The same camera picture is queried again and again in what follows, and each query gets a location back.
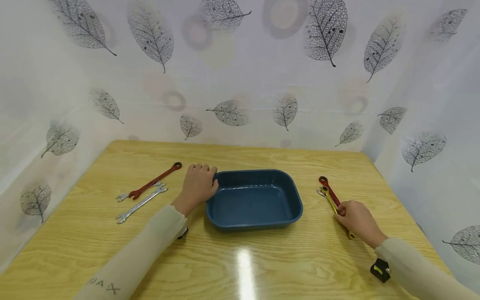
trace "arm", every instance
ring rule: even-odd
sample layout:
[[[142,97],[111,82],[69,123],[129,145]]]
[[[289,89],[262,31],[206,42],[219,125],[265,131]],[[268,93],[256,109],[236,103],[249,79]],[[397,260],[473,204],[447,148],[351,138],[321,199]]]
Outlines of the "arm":
[[[420,300],[480,300],[480,296],[423,257],[400,239],[388,238],[370,211],[356,201],[343,202],[334,218],[355,233],[388,262],[390,276]]]
[[[419,299],[480,299],[403,240],[388,238],[375,248],[375,254],[388,262],[390,276],[412,296]]]
[[[191,165],[175,201],[153,216],[125,248],[92,276],[75,299],[129,299],[161,252],[183,233],[185,216],[215,194],[215,173],[215,167]]]

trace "yellow wrench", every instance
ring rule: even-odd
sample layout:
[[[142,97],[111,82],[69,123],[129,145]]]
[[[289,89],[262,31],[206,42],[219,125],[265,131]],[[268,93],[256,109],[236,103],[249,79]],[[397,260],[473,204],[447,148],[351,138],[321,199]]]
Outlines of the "yellow wrench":
[[[322,197],[326,198],[328,200],[328,202],[330,203],[330,205],[332,206],[333,208],[333,211],[339,215],[340,212],[338,211],[337,209],[337,206],[335,205],[335,202],[333,201],[332,197],[330,196],[330,193],[329,193],[329,190],[326,186],[322,185],[321,189],[317,189],[317,193],[319,193],[319,195],[321,195]],[[355,235],[353,234],[353,232],[351,232],[350,230],[348,230],[345,226],[341,225],[343,227],[343,230],[345,230],[346,234],[347,234],[347,237],[350,239],[350,240],[353,240],[355,238]]]

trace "left hand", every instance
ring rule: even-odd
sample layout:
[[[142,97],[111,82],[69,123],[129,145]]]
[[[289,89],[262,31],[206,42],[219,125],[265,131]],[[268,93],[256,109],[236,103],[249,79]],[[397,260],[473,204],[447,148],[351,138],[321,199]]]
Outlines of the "left hand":
[[[172,205],[184,216],[210,199],[218,190],[218,180],[213,181],[217,168],[209,165],[190,165],[185,174],[183,189]]]

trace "tray rim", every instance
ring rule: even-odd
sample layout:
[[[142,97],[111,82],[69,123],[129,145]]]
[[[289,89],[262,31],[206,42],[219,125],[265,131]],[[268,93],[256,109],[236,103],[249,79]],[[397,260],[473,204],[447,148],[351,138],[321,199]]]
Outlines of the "tray rim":
[[[212,198],[208,199],[207,202],[206,202],[206,214],[207,214],[207,217],[210,220],[210,222],[212,222],[212,224],[214,226],[218,227],[218,228],[242,228],[242,227],[256,228],[256,227],[274,226],[274,225],[287,225],[287,224],[297,222],[300,219],[300,217],[303,215],[303,203],[301,201],[300,194],[298,192],[297,185],[295,184],[295,181],[293,181],[293,178],[290,175],[288,175],[288,173],[286,173],[285,171],[278,170],[278,169],[254,169],[254,170],[221,171],[221,172],[218,172],[218,173],[215,174],[214,179],[217,177],[218,174],[222,174],[222,173],[243,173],[243,172],[252,172],[252,171],[255,171],[255,172],[257,172],[257,171],[260,171],[260,172],[274,171],[274,172],[279,172],[279,173],[285,174],[291,180],[291,182],[293,183],[293,188],[295,189],[295,194],[297,195],[299,203],[300,203],[300,212],[299,212],[298,216],[296,216],[295,218],[293,218],[291,220],[281,221],[281,222],[265,222],[265,223],[258,223],[258,224],[255,224],[255,225],[249,225],[249,224],[220,225],[212,219],[211,214],[210,214],[210,208],[209,208],[208,202],[214,197],[214,196],[212,196]]]

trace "wood grain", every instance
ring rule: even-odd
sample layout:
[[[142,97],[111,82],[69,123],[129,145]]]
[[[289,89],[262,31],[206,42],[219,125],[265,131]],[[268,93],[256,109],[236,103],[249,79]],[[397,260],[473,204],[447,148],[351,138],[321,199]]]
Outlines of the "wood grain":
[[[115,201],[180,161],[166,177],[169,191],[117,225],[134,204]],[[327,176],[339,199],[356,199],[389,236],[405,239],[447,268],[367,156],[352,152],[114,141],[0,277],[0,299],[71,299],[148,219],[180,192],[186,167],[222,170],[276,168],[295,181],[304,210],[286,229],[219,233],[190,216],[187,237],[154,263],[132,299],[409,299],[392,280],[370,274],[373,251],[348,240],[329,203],[316,193]]]

